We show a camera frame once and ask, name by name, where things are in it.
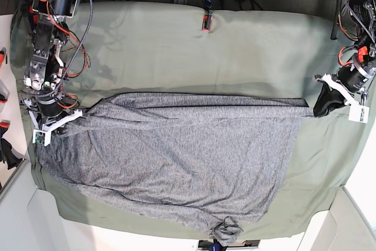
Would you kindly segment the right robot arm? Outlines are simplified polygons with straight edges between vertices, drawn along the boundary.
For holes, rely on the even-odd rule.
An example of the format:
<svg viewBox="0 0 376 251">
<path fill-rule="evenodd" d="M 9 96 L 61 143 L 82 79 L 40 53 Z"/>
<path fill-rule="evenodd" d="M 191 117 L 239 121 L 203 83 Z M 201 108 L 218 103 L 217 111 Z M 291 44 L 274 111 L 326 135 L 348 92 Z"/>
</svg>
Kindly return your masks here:
<svg viewBox="0 0 376 251">
<path fill-rule="evenodd" d="M 77 95 L 63 83 L 90 66 L 83 42 L 66 21 L 75 15 L 80 0 L 33 0 L 30 62 L 23 76 L 22 102 L 34 125 L 32 141 L 48 145 L 54 131 L 82 117 Z"/>
</svg>

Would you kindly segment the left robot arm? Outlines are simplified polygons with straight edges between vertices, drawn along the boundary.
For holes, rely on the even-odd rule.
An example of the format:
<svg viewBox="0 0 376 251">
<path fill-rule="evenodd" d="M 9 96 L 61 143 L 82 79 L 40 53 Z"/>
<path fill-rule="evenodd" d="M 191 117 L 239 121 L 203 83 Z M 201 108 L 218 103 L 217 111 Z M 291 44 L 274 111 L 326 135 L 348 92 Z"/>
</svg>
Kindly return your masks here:
<svg viewBox="0 0 376 251">
<path fill-rule="evenodd" d="M 350 107 L 349 120 L 367 123 L 368 90 L 375 78 L 375 0 L 337 0 L 331 39 L 338 30 L 352 41 L 338 53 L 335 74 L 316 75 L 323 84 L 314 105 L 314 116 L 327 116 L 335 109 Z"/>
</svg>

